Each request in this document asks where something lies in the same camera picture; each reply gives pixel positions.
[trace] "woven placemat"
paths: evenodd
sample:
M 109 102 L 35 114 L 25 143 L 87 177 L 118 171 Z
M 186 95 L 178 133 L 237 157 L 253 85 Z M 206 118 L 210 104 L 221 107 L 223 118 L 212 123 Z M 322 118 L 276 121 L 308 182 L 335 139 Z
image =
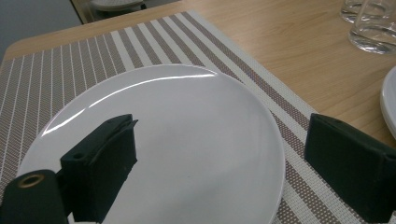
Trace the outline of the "woven placemat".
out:
M 116 74 L 169 63 L 234 77 L 273 113 L 284 139 L 287 171 L 275 223 L 363 222 L 303 159 L 315 110 L 195 11 L 5 61 L 0 74 L 0 193 L 35 137 L 68 102 Z

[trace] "glass base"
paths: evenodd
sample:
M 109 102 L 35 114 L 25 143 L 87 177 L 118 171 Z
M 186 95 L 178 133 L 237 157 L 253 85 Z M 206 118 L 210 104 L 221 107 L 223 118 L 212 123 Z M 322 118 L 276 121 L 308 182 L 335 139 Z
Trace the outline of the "glass base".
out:
M 340 16 L 344 21 L 354 22 L 356 19 L 356 13 L 350 11 L 340 11 Z
M 374 41 L 354 31 L 349 32 L 348 38 L 349 41 L 359 49 L 379 54 L 396 54 L 396 46 L 390 43 Z

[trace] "gray stripe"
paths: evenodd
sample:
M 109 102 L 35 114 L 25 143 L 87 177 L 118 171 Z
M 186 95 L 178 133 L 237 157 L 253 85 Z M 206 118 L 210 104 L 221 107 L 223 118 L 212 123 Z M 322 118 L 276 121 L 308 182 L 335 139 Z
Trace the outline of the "gray stripe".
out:
M 149 59 L 151 60 L 152 64 L 161 64 L 161 60 L 158 58 L 158 55 L 155 53 L 154 49 L 144 37 L 140 28 L 136 25 L 132 27 L 134 34 L 136 35 L 140 45 L 144 48 L 145 52 L 147 53 Z
M 283 98 L 271 85 L 263 80 L 252 68 L 250 68 L 241 58 L 233 53 L 218 38 L 212 35 L 201 23 L 196 21 L 188 12 L 181 13 L 192 25 L 204 34 L 214 45 L 216 45 L 225 55 L 241 68 L 268 96 L 280 105 L 292 118 L 294 118 L 305 130 L 308 130 L 309 120 L 297 108 Z
M 105 68 L 102 63 L 102 57 L 99 55 L 99 50 L 96 44 L 96 38 L 90 38 L 88 40 L 90 47 L 90 53 L 92 57 L 93 70 L 96 76 L 96 83 L 99 83 L 106 79 Z
M 283 199 L 280 201 L 276 216 L 282 223 L 301 223 L 301 221 L 297 218 L 297 216 Z
M 7 88 L 9 85 L 9 80 L 11 79 L 11 70 L 13 67 L 13 60 L 3 62 L 3 67 L 1 67 L 1 75 L 0 76 L 0 99 L 2 99 L 0 104 L 0 115 L 3 112 L 3 105 L 6 100 Z
M 40 102 L 40 120 L 38 129 L 41 130 L 50 121 L 50 95 L 51 95 L 51 50 L 44 51 L 43 68 L 41 72 L 41 102 Z
M 64 107 L 64 80 L 62 72 L 61 48 L 53 49 L 52 54 L 52 109 L 55 116 Z
M 116 68 L 110 58 L 110 52 L 107 50 L 107 45 L 104 36 L 103 35 L 97 36 L 96 41 L 105 67 L 106 78 L 115 76 L 117 74 Z
M 87 90 L 87 84 L 85 83 L 84 70 L 82 68 L 82 59 L 80 55 L 78 42 L 71 44 L 72 48 L 72 58 L 71 63 L 73 64 L 74 70 L 74 87 L 76 90 L 76 96 L 82 94 L 85 90 Z
M 286 161 L 286 179 L 320 223 L 339 223 L 328 207 L 309 188 L 288 161 Z
M 75 95 L 75 87 L 74 87 L 74 71 L 72 68 L 71 62 L 71 50 L 70 45 L 62 46 L 62 65 L 64 71 L 64 104 L 66 105 L 70 101 L 72 101 Z
M 126 71 L 125 66 L 122 63 L 121 56 L 117 51 L 117 47 L 116 44 L 114 43 L 111 33 L 104 34 L 104 37 L 107 44 L 108 52 L 110 52 L 110 58 L 112 59 L 114 67 L 116 68 L 116 74 L 125 72 Z
M 125 30 L 119 30 L 119 34 L 122 40 L 122 43 L 124 44 L 126 51 L 129 54 L 129 57 L 132 60 L 132 63 L 134 64 L 135 68 L 143 67 L 143 63 L 139 58 L 139 55 L 136 52 L 136 49 L 131 43 L 131 40 L 129 39 L 128 35 L 126 34 Z
M 209 60 L 216 65 L 216 67 L 224 74 L 229 75 L 239 81 L 238 76 L 231 70 L 222 60 L 216 56 L 213 51 L 207 47 L 186 25 L 184 25 L 175 15 L 169 16 L 169 18 L 186 34 L 198 48 L 206 55 Z
M 39 94 L 40 94 L 40 74 L 41 74 L 41 59 L 42 52 L 38 52 L 34 55 L 33 60 L 33 68 L 31 77 L 31 85 L 29 89 L 29 105 L 27 106 L 27 115 L 25 120 L 25 134 L 24 134 L 24 143 L 23 143 L 23 151 L 21 154 L 21 160 L 23 159 L 27 149 L 33 143 L 36 138 L 36 128 L 38 122 L 38 105 Z
M 16 113 L 14 114 L 15 118 L 18 120 L 13 125 L 20 125 L 19 132 L 21 135 L 20 148 L 16 153 L 18 159 L 16 160 L 18 166 L 21 164 L 21 155 L 24 155 L 27 148 L 32 144 L 33 139 L 29 138 L 28 128 L 26 128 L 26 122 L 30 118 L 31 114 L 29 113 L 28 105 L 31 103 L 30 98 L 30 89 L 31 89 L 31 81 L 32 81 L 32 69 L 33 69 L 33 57 L 34 54 L 24 56 L 24 63 L 21 73 L 21 84 L 19 88 L 19 96 L 18 96 L 18 106 L 16 109 Z
M 152 23 L 146 22 L 145 25 L 148 28 L 148 30 L 151 32 L 151 34 L 155 38 L 155 40 L 158 42 L 158 44 L 161 46 L 161 49 L 163 49 L 163 52 L 165 52 L 166 56 L 169 58 L 171 63 L 181 63 L 180 59 L 171 50 L 169 45 L 165 42 L 165 40 L 160 35 L 160 33 L 158 33 L 158 31 L 154 28 Z
M 88 49 L 88 39 L 79 42 L 81 59 L 82 59 L 82 69 L 84 70 L 84 77 L 87 83 L 87 89 L 96 85 L 96 77 L 93 72 L 91 55 Z
M 3 105 L 3 107 L 6 109 L 2 111 L 2 114 L 0 115 L 0 122 L 2 124 L 1 127 L 4 130 L 0 135 L 0 162 L 3 168 L 1 170 L 0 180 L 5 184 L 12 180 L 18 169 L 19 158 L 14 158 L 16 151 L 15 147 L 18 146 L 21 141 L 15 144 L 15 138 L 17 138 L 17 136 L 13 135 L 15 131 L 13 125 L 15 124 L 14 121 L 16 120 L 14 120 L 13 113 L 16 106 L 14 102 L 16 102 L 18 99 L 18 86 L 21 78 L 22 60 L 23 57 L 20 57 L 14 61 L 14 65 L 10 71 L 11 77 L 9 80 L 7 95 L 5 96 L 6 100 Z
M 192 50 L 184 43 L 184 41 L 176 34 L 174 30 L 166 23 L 166 21 L 161 18 L 158 19 L 157 22 L 161 25 L 161 27 L 168 33 L 172 39 L 177 43 L 183 53 L 189 58 L 189 60 L 198 66 L 204 66 L 201 60 L 192 52 Z

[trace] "metal grommet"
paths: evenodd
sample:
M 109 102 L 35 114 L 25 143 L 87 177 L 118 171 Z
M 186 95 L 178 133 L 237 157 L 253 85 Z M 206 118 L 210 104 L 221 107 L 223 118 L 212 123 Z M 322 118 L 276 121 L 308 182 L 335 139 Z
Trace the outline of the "metal grommet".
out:
M 44 175 L 42 174 L 28 175 L 18 182 L 18 187 L 21 189 L 27 189 L 40 183 L 43 179 Z

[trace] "white stripe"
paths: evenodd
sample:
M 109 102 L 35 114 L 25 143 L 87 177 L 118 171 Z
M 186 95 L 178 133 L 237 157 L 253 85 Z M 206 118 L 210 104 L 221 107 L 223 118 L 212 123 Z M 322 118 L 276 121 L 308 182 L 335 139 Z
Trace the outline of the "white stripe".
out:
M 49 98 L 49 117 L 52 118 L 52 96 L 53 96 L 53 49 L 50 50 L 50 98 Z
M 175 31 L 180 39 L 191 49 L 191 51 L 201 60 L 205 67 L 211 69 L 214 72 L 220 72 L 220 70 L 209 60 L 208 57 L 201 51 L 198 46 L 186 35 L 180 28 L 169 18 L 165 17 L 163 20 L 169 25 L 169 27 Z
M 3 102 L 1 103 L 1 107 L 0 107 L 0 115 L 3 113 L 4 102 L 6 101 L 7 98 L 8 86 L 9 86 L 9 81 L 11 80 L 12 69 L 14 69 L 14 63 L 15 63 L 15 59 L 12 60 L 11 68 L 9 69 L 6 91 L 4 92 Z
M 105 69 L 105 64 L 103 63 L 102 54 L 100 53 L 99 44 L 98 44 L 98 40 L 97 40 L 96 37 L 95 37 L 95 43 L 96 43 L 96 48 L 98 49 L 98 54 L 99 54 L 99 58 L 100 58 L 100 62 L 101 62 L 102 68 L 103 68 L 103 72 L 105 73 L 105 77 L 107 79 L 107 71 Z
M 92 58 L 92 55 L 91 55 L 90 42 L 88 41 L 88 39 L 86 39 L 85 41 L 87 42 L 88 52 L 90 53 L 90 60 L 91 60 L 93 76 L 95 77 L 95 84 L 98 84 L 98 78 L 96 77 L 95 66 L 93 65 L 93 58 Z
M 163 29 L 158 21 L 152 21 L 151 24 L 154 28 L 161 34 L 163 40 L 169 46 L 169 48 L 176 54 L 176 56 L 180 59 L 181 63 L 184 64 L 192 64 L 192 61 L 189 60 L 187 55 L 181 50 L 175 40 Z
M 22 56 L 20 78 L 18 79 L 17 92 L 16 92 L 15 99 L 14 99 L 14 106 L 12 108 L 11 119 L 9 121 L 7 141 L 6 141 L 6 145 L 4 147 L 4 154 L 3 154 L 4 156 L 3 156 L 3 160 L 1 163 L 1 169 L 0 169 L 0 180 L 3 178 L 4 166 L 6 163 L 6 156 L 7 156 L 7 150 L 8 150 L 8 142 L 9 142 L 9 137 L 11 136 L 12 124 L 14 123 L 14 114 L 15 114 L 15 108 L 17 107 L 18 93 L 20 92 L 21 74 L 22 74 L 23 64 L 24 64 L 24 56 Z
M 147 55 L 145 49 L 137 39 L 137 36 L 134 34 L 132 28 L 131 27 L 125 28 L 125 32 L 128 35 L 128 38 L 131 41 L 132 46 L 134 46 L 134 49 L 136 50 L 137 55 L 135 57 L 140 58 L 143 66 L 151 66 L 152 62 L 149 59 L 149 56 Z
M 137 25 L 137 27 L 139 27 L 140 31 L 142 31 L 143 36 L 147 39 L 147 41 L 151 45 L 152 49 L 154 50 L 155 54 L 160 59 L 161 63 L 164 63 L 164 64 L 171 63 L 171 60 L 165 54 L 165 52 L 163 51 L 163 48 L 161 48 L 160 44 L 157 42 L 157 40 L 154 38 L 154 36 L 152 36 L 151 32 L 146 27 L 146 25 L 144 25 L 143 23 L 140 23 Z
M 283 200 L 302 223 L 320 223 L 287 180 L 283 188 Z
M 107 44 L 107 41 L 105 39 L 105 36 L 102 35 L 102 38 L 103 38 L 103 41 L 105 42 L 107 54 L 108 54 L 108 56 L 110 57 L 110 60 L 111 60 L 111 65 L 113 65 L 114 74 L 117 74 L 117 69 L 116 69 L 116 65 L 114 64 L 113 55 L 111 55 L 111 53 L 110 53 L 110 49 L 108 48 L 108 44 Z
M 188 13 L 201 23 L 212 35 L 216 36 L 225 46 L 227 46 L 233 53 L 242 59 L 248 66 L 250 66 L 257 74 L 260 75 L 266 82 L 268 82 L 274 89 L 276 89 L 283 98 L 289 99 L 288 101 L 296 108 L 298 108 L 307 118 L 315 111 L 313 107 L 307 104 L 303 99 L 297 96 L 292 90 L 289 89 L 282 81 L 266 70 L 260 63 L 253 59 L 250 55 L 242 51 L 237 45 L 219 29 L 217 29 L 210 22 L 198 15 L 195 11 L 191 10 Z
M 76 97 L 77 92 L 76 92 L 76 79 L 74 76 L 74 64 L 73 64 L 73 51 L 72 51 L 72 45 L 69 44 L 69 48 L 70 48 L 70 65 L 72 67 L 72 78 L 73 78 L 73 90 L 74 90 L 74 97 L 73 99 Z
M 35 135 L 40 132 L 40 110 L 41 110 L 41 90 L 43 86 L 43 62 L 44 62 L 44 50 L 41 51 L 41 67 L 40 67 L 40 90 L 38 92 L 38 109 L 37 109 L 37 124 L 35 126 Z
M 61 46 L 62 106 L 64 106 L 64 45 Z
M 87 90 L 87 80 L 85 78 L 84 62 L 82 61 L 81 45 L 79 44 L 79 41 L 78 41 L 78 52 L 79 52 L 79 59 L 81 60 L 81 70 L 82 70 L 82 76 L 84 77 L 85 90 Z
M 25 107 L 25 114 L 23 118 L 23 127 L 22 127 L 22 133 L 21 133 L 21 144 L 20 144 L 20 155 L 18 157 L 18 169 L 20 168 L 21 165 L 21 159 L 22 159 L 22 151 L 23 151 L 23 140 L 24 140 L 24 133 L 25 133 L 25 128 L 26 128 L 26 120 L 27 120 L 27 108 L 29 107 L 29 102 L 30 102 L 30 87 L 32 84 L 32 74 L 33 74 L 33 63 L 35 61 L 35 54 L 32 55 L 32 63 L 30 65 L 30 76 L 29 76 L 29 87 L 27 89 L 27 96 L 26 96 L 26 107 Z
M 273 224 L 282 224 L 278 217 L 274 218 Z
M 390 218 L 389 224 L 396 224 L 396 216 L 392 215 L 392 217 Z
M 123 65 L 125 67 L 125 70 L 126 71 L 133 70 L 134 64 L 132 63 L 132 60 L 129 57 L 128 51 L 126 51 L 126 48 L 125 48 L 124 44 L 122 43 L 119 32 L 118 31 L 111 32 L 111 37 L 113 37 L 114 43 L 116 45 L 117 51 L 120 54 L 120 57 L 121 57 Z
M 309 188 L 320 198 L 328 207 L 332 214 L 341 222 L 359 223 L 359 221 L 349 212 L 348 208 L 341 200 L 329 189 L 311 167 L 291 148 L 288 143 L 284 143 L 286 159 L 294 170 L 299 174 Z

